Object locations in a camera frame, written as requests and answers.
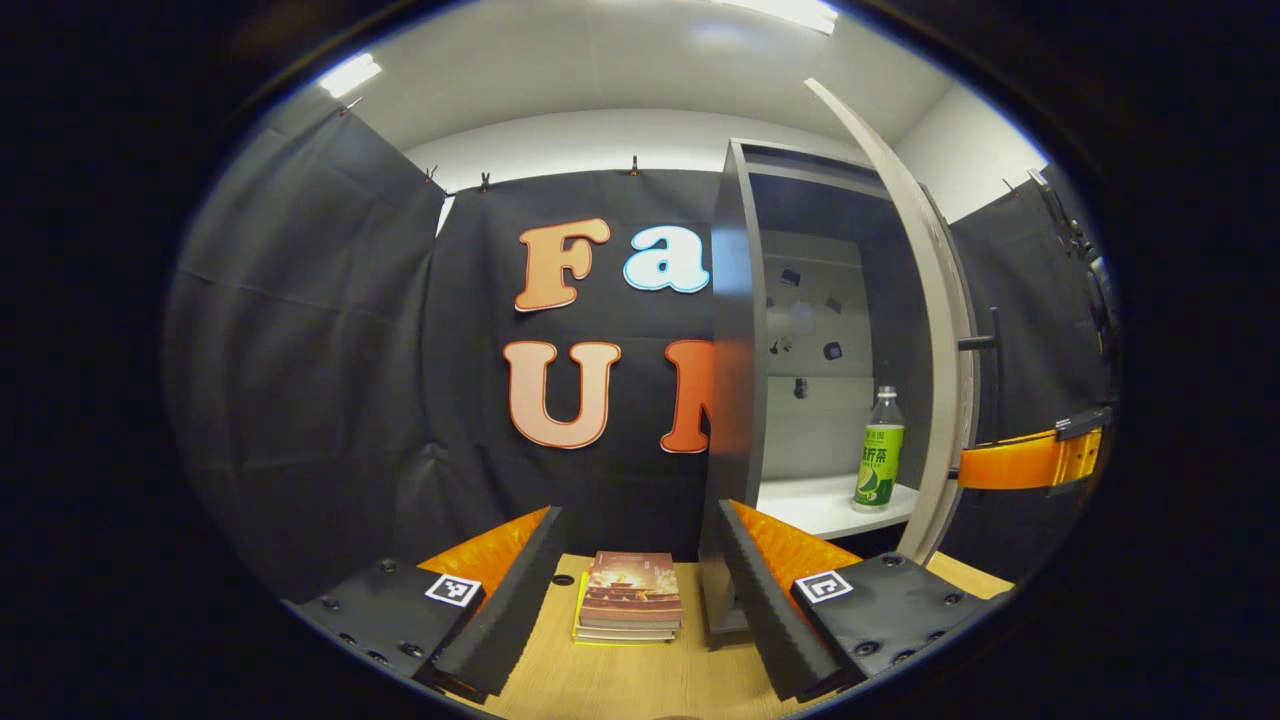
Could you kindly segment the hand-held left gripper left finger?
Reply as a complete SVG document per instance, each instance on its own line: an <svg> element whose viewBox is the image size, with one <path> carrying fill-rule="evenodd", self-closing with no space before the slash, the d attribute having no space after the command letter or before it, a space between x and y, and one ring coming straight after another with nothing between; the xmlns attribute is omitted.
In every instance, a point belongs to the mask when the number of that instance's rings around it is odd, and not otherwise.
<svg viewBox="0 0 1280 720"><path fill-rule="evenodd" d="M564 510L545 506L421 562L378 559L284 605L383 671L481 705L524 655L566 537Z"/></svg>

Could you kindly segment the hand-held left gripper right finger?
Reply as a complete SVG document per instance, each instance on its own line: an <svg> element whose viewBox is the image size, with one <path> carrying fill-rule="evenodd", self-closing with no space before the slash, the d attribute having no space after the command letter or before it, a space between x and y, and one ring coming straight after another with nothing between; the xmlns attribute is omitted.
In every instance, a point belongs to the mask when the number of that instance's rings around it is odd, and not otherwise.
<svg viewBox="0 0 1280 720"><path fill-rule="evenodd" d="M924 653L1006 600L910 557L860 559L735 500L716 507L724 565L781 700L845 691Z"/></svg>

